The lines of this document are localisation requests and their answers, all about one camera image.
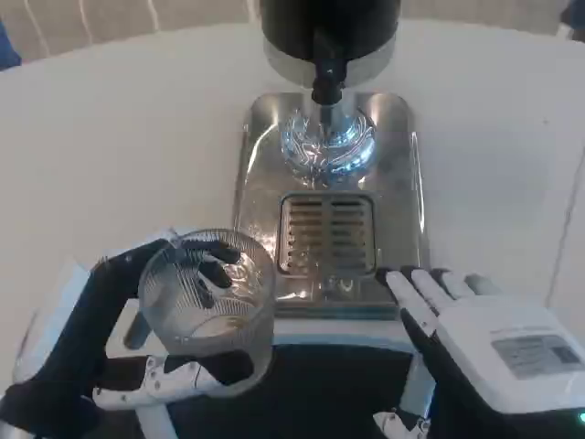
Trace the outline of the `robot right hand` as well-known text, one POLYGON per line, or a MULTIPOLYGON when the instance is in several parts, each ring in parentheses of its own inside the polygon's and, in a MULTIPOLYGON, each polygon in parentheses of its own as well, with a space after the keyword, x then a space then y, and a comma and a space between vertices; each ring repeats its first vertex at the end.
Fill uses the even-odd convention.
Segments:
POLYGON ((430 438, 581 438, 584 346, 547 307, 478 274, 380 268, 435 382, 430 438))

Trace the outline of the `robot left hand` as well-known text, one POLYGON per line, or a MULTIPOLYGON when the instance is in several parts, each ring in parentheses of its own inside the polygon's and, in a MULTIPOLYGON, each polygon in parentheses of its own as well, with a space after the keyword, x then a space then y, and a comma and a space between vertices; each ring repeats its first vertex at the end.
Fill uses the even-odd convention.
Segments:
POLYGON ((242 348, 216 353, 111 359, 107 342, 126 303, 138 295, 148 263, 193 274, 189 285, 205 309, 231 287, 226 266, 239 260, 234 245, 190 235, 163 234, 85 270, 68 270, 64 284, 34 315, 1 399, 1 420, 41 438, 80 438, 105 412, 133 411, 144 433, 172 433, 170 402, 226 391, 255 368, 242 348))

